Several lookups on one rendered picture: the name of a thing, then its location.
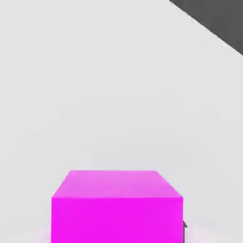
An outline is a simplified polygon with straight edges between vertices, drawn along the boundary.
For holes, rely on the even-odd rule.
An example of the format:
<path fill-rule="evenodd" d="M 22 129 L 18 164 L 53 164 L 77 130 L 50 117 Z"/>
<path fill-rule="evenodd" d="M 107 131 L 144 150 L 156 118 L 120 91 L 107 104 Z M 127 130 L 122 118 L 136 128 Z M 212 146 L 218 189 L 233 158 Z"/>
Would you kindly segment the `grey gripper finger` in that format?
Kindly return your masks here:
<path fill-rule="evenodd" d="M 207 243 L 205 230 L 193 221 L 184 221 L 184 243 Z"/>

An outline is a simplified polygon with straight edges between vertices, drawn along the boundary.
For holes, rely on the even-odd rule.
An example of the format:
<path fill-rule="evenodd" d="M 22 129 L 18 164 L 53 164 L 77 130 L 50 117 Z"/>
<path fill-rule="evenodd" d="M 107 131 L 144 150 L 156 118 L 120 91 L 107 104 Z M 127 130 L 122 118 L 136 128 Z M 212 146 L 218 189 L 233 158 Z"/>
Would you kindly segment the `small magenta cube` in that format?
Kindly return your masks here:
<path fill-rule="evenodd" d="M 51 243 L 184 243 L 183 197 L 154 170 L 71 170 L 52 196 Z"/>

